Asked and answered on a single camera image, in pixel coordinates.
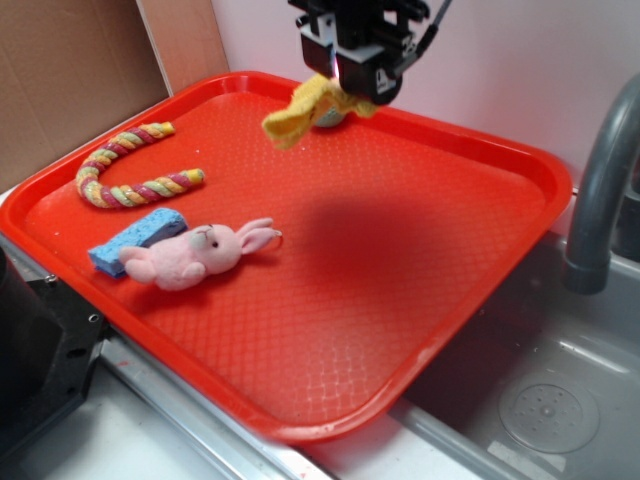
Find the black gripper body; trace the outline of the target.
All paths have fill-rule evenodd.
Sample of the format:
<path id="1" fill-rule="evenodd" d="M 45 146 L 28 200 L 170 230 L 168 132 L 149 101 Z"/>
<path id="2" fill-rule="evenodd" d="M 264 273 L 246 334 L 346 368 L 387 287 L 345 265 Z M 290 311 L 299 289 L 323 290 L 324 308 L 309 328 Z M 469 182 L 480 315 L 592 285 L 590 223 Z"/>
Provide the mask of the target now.
<path id="1" fill-rule="evenodd" d="M 425 1 L 289 1 L 303 14 L 296 20 L 301 34 L 322 47 L 355 51 L 379 46 L 405 53 L 414 32 L 410 23 L 430 17 Z"/>

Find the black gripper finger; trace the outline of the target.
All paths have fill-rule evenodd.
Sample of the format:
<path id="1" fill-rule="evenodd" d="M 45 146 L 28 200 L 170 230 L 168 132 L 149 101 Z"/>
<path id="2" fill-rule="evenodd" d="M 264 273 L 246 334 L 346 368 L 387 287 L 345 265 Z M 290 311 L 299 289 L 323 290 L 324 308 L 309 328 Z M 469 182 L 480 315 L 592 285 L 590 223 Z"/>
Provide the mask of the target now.
<path id="1" fill-rule="evenodd" d="M 337 77 L 335 58 L 335 35 L 329 32 L 323 37 L 311 31 L 301 33 L 304 62 L 314 72 L 332 79 Z"/>
<path id="2" fill-rule="evenodd" d="M 355 50 L 338 49 L 338 79 L 341 88 L 382 106 L 398 95 L 402 78 L 391 77 L 389 56 L 381 46 L 369 45 Z"/>

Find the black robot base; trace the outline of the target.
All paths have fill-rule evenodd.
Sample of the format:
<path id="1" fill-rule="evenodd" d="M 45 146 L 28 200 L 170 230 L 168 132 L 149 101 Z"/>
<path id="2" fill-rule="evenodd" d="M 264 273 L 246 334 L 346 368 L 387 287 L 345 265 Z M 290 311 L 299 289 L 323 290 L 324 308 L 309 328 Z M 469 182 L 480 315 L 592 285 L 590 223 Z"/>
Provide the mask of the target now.
<path id="1" fill-rule="evenodd" d="M 64 281 L 26 281 L 1 253 L 2 460 L 85 401 L 103 322 Z"/>

